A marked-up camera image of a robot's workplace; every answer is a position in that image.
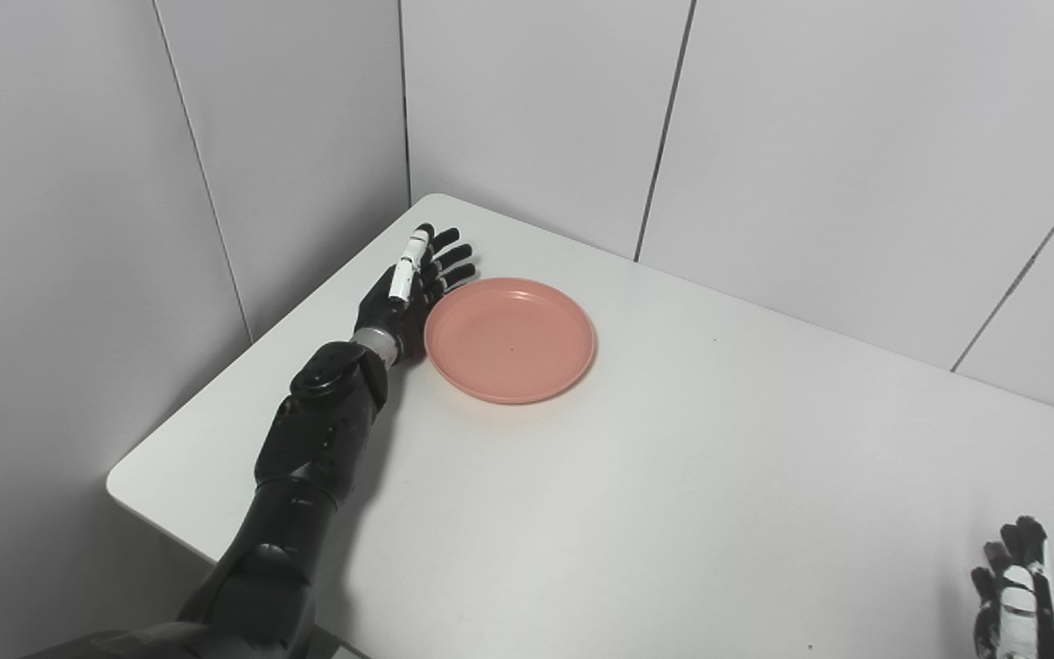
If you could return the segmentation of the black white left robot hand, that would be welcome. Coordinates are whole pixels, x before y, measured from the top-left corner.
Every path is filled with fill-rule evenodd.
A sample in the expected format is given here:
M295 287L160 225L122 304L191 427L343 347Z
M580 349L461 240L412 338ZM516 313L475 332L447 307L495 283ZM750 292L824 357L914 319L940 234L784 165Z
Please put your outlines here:
M436 231L434 225L419 225L398 260L360 302L354 340L370 346L389 366L419 362L428 314L477 276L472 255L472 245L461 241L457 228Z

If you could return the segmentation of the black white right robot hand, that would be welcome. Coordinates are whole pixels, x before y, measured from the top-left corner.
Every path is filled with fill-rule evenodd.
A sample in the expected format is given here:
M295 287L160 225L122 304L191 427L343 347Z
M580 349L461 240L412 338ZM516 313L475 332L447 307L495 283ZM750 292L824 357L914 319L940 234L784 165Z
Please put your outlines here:
M971 571L979 598L972 642L977 658L1054 658L1054 592L1049 535L1021 513L984 544Z

